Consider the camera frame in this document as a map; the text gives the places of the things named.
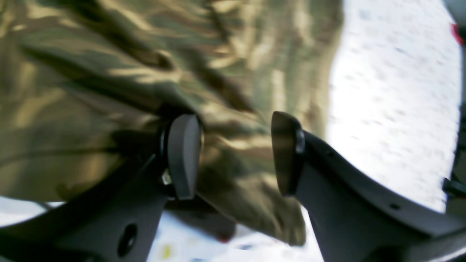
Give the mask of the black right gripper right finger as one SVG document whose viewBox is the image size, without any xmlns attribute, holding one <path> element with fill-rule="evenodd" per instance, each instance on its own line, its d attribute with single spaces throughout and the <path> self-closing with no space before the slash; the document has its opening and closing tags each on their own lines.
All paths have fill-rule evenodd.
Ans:
<svg viewBox="0 0 466 262">
<path fill-rule="evenodd" d="M 308 211 L 325 262 L 465 261 L 464 218 L 377 183 L 285 112 L 271 136 L 279 190 Z"/>
</svg>

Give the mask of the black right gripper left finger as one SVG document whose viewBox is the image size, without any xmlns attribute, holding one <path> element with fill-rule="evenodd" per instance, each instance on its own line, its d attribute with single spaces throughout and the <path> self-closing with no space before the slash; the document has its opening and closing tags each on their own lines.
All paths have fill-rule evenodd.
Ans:
<svg viewBox="0 0 466 262">
<path fill-rule="evenodd" d="M 113 135 L 126 161 L 60 207 L 1 228 L 1 256 L 14 262 L 145 262 L 171 198 L 195 195 L 202 131 L 180 115 L 157 133 Z"/>
</svg>

